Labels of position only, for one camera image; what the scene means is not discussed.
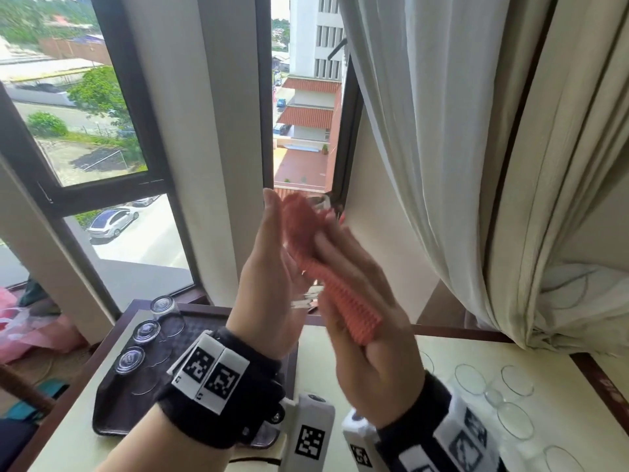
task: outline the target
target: brown tray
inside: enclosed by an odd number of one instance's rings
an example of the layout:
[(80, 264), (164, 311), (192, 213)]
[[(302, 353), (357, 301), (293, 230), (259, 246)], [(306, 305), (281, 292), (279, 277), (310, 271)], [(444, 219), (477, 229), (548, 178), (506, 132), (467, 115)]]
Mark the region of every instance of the brown tray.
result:
[[(180, 306), (183, 306), (182, 309), (197, 309), (195, 305)], [(143, 367), (127, 376), (121, 376), (114, 371), (115, 363), (111, 366), (111, 369), (107, 372), (96, 391), (94, 415), (92, 416), (92, 428), (95, 433), (101, 436), (125, 436), (130, 432), (155, 403), (157, 392), (171, 377), (166, 371), (174, 361), (184, 353), (185, 349), (197, 339), (203, 330), (216, 330), (227, 322), (227, 314), (230, 309), (215, 309), (218, 310), (216, 313), (181, 311), (185, 318), (185, 328), (181, 333), (168, 338), (165, 343), (153, 341), (142, 345), (147, 357), (157, 353), (154, 348), (164, 348), (163, 345), (166, 345), (168, 349), (172, 348), (168, 360), (153, 368), (155, 373), (158, 374), (159, 384), (151, 389), (150, 392), (140, 396), (131, 394), (131, 391), (141, 392), (148, 390), (155, 383), (154, 379), (151, 380), (147, 374), (141, 372)], [(181, 319), (176, 316), (164, 318), (162, 332), (166, 335), (174, 334), (181, 329), (181, 325)], [(123, 350), (134, 345), (133, 339), (129, 338)], [(293, 397), (295, 389), (296, 367), (297, 347), (284, 359), (279, 373), (279, 380), (286, 390), (286, 396), (289, 398)], [(277, 430), (268, 425), (263, 425), (249, 447), (266, 449), (275, 443), (278, 435), (279, 432)]]

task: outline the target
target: black window frame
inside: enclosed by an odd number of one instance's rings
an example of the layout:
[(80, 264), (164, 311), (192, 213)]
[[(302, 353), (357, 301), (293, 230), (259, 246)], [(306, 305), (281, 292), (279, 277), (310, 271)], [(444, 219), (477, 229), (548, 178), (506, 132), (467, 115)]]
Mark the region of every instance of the black window frame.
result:
[[(258, 48), (258, 79), (260, 97), (260, 137), (262, 142), (263, 186), (274, 188), (273, 180), (273, 133), (272, 133), (272, 90), (271, 86), (271, 0), (256, 0), (256, 32)], [(319, 78), (321, 60), (315, 59), (313, 78)], [(352, 57), (348, 56), (345, 90), (341, 107), (341, 121), (336, 146), (332, 189), (326, 194), (337, 210), (345, 208), (350, 186), (354, 151), (364, 100)]]
[(0, 152), (43, 211), (78, 268), (112, 316), (117, 319), (122, 312), (74, 238), (64, 220), (65, 217), (166, 194), (193, 280), (190, 286), (178, 288), (173, 293), (181, 293), (199, 286), (201, 282), (181, 202), (175, 189), (169, 160), (165, 153), (161, 131), (123, 0), (91, 0), (91, 2), (131, 116), (147, 170), (73, 186), (62, 186), (56, 174), (51, 171), (48, 162), (43, 158), (34, 137), (28, 131), (4, 85), (0, 88)]

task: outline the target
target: orange cleaning cloth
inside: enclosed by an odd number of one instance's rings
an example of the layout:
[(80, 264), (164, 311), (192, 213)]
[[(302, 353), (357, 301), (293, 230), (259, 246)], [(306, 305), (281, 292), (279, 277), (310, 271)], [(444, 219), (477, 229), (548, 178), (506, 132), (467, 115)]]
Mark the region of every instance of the orange cleaning cloth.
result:
[(352, 339), (365, 346), (373, 341), (382, 318), (361, 295), (314, 256), (315, 233), (323, 229), (328, 212), (315, 212), (308, 200), (300, 194), (288, 195), (282, 203), (287, 250), (297, 266), (310, 278), (323, 281), (326, 294), (343, 317)]

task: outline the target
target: right hand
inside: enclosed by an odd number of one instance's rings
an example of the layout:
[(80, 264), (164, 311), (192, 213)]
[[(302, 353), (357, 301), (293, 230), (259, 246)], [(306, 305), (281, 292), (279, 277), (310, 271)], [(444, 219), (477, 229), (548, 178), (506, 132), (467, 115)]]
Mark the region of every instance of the right hand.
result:
[(424, 385), (425, 371), (411, 323), (380, 265), (333, 214), (326, 217), (325, 234), (318, 232), (314, 242), (318, 257), (382, 317), (375, 339), (361, 348), (325, 290), (319, 295), (319, 311), (336, 355), (338, 383), (358, 414), (382, 428), (411, 408)]

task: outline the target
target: left hand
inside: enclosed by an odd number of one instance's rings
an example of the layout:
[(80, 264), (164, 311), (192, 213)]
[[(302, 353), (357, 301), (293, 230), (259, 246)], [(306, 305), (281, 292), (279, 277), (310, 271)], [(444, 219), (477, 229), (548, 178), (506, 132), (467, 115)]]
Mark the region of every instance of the left hand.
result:
[(281, 359), (295, 346), (308, 314), (291, 309), (291, 300), (300, 299), (311, 281), (282, 245), (282, 201), (271, 189), (263, 195), (262, 223), (226, 326), (257, 352)]

